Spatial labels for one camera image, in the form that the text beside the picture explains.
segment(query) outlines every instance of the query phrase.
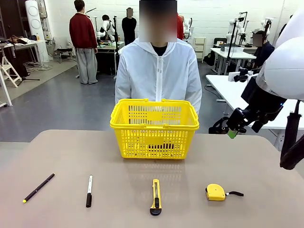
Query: drawer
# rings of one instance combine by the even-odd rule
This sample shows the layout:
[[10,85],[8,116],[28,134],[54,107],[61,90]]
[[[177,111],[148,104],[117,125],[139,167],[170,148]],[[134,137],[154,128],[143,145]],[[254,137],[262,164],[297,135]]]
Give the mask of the drawer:
[[203,46],[203,45],[195,46],[195,47],[194,47],[194,50],[195,50],[195,51],[204,51],[204,46]]
[[203,58],[203,53],[202,52],[195,52],[196,58]]
[[204,44],[205,38],[195,38],[195,44]]

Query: green object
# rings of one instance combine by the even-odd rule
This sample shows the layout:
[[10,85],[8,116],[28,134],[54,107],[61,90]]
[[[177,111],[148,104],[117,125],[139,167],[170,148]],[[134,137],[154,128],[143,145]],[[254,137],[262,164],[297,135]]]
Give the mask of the green object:
[[231,139],[234,139],[238,134],[238,131],[232,131],[232,130],[229,130],[227,135],[231,138]]

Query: white marker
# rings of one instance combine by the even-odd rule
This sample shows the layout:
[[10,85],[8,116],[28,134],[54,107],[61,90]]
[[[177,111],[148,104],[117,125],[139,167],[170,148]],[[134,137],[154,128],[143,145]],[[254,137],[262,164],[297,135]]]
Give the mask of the white marker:
[[93,182],[93,176],[90,175],[89,178],[89,187],[87,188],[87,196],[86,196],[86,207],[90,208],[92,203],[92,182]]

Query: maroon jacket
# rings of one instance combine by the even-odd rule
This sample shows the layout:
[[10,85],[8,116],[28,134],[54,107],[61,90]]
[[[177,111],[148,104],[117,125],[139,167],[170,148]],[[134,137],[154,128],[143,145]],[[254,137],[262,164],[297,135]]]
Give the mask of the maroon jacket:
[[75,14],[70,20],[70,36],[75,48],[96,48],[95,31],[90,18],[82,13]]

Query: pen with yellow tip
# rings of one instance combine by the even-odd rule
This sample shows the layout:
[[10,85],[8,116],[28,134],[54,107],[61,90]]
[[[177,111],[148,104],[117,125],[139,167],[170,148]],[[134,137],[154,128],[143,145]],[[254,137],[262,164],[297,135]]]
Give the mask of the pen with yellow tip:
[[29,201],[30,198],[32,198],[40,189],[42,189],[43,186],[46,185],[53,177],[55,176],[54,173],[52,173],[42,184],[40,184],[35,190],[33,190],[24,200],[23,203],[26,203]]

